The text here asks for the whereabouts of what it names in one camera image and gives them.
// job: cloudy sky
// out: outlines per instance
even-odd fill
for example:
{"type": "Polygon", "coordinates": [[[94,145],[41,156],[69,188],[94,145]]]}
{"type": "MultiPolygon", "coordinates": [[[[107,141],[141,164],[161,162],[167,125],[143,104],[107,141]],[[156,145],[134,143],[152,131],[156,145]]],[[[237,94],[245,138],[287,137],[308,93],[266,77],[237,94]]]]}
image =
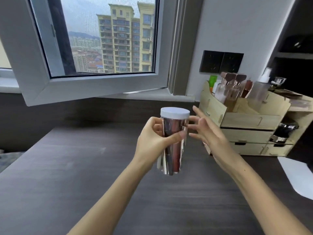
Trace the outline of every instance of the cloudy sky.
{"type": "Polygon", "coordinates": [[[155,0],[61,0],[68,31],[99,36],[96,14],[110,15],[108,4],[132,6],[139,17],[137,2],[155,3],[155,0]]]}

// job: desktop drawer organizer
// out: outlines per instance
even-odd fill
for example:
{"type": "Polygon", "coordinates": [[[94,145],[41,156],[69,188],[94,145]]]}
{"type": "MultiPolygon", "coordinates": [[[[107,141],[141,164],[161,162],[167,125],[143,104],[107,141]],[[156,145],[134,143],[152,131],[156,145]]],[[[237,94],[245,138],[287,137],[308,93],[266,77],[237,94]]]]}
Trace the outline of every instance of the desktop drawer organizer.
{"type": "Polygon", "coordinates": [[[234,110],[226,112],[227,107],[210,93],[206,81],[199,109],[221,128],[237,153],[285,157],[313,121],[313,98],[302,96],[302,99],[311,102],[305,110],[291,107],[290,99],[268,91],[259,111],[250,108],[246,98],[238,98],[234,110]],[[299,129],[292,132],[285,144],[270,142],[270,137],[285,115],[295,120],[299,129]]]}

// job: hand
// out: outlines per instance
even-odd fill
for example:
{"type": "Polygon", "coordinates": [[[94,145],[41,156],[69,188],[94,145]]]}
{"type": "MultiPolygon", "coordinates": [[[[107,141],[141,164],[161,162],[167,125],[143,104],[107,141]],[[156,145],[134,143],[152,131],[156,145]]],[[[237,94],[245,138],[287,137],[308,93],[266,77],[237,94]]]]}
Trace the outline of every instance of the hand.
{"type": "Polygon", "coordinates": [[[206,143],[217,164],[232,176],[245,163],[244,159],[231,148],[221,129],[209,117],[196,106],[193,106],[193,110],[197,116],[190,116],[189,120],[196,124],[189,124],[188,128],[197,130],[198,134],[189,135],[206,143]]]}
{"type": "Polygon", "coordinates": [[[148,171],[167,146],[180,142],[184,138],[186,138],[185,131],[164,138],[162,119],[151,117],[139,135],[132,162],[143,165],[148,171]]]}

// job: dark wooden desk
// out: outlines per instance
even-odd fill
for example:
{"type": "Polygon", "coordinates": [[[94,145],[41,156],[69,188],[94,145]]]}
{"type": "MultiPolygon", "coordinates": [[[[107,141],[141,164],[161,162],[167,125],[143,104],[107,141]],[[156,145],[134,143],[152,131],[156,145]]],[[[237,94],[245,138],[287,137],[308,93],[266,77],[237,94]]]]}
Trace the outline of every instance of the dark wooden desk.
{"type": "MultiPolygon", "coordinates": [[[[67,123],[0,174],[0,234],[66,234],[131,161],[142,124],[67,123]]],[[[278,160],[245,157],[313,231],[313,201],[298,195],[278,160]]],[[[182,171],[154,166],[115,234],[263,234],[231,178],[201,142],[188,138],[182,171]]]]}

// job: black electrical socket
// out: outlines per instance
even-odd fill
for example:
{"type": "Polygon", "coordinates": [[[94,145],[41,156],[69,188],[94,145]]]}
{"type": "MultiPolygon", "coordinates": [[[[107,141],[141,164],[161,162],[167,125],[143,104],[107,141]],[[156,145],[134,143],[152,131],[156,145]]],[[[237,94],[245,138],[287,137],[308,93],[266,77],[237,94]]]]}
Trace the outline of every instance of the black electrical socket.
{"type": "Polygon", "coordinates": [[[244,54],[240,53],[224,53],[219,72],[237,73],[243,57],[244,54]]]}
{"type": "Polygon", "coordinates": [[[203,51],[200,72],[218,73],[223,60],[224,52],[203,51]]]}

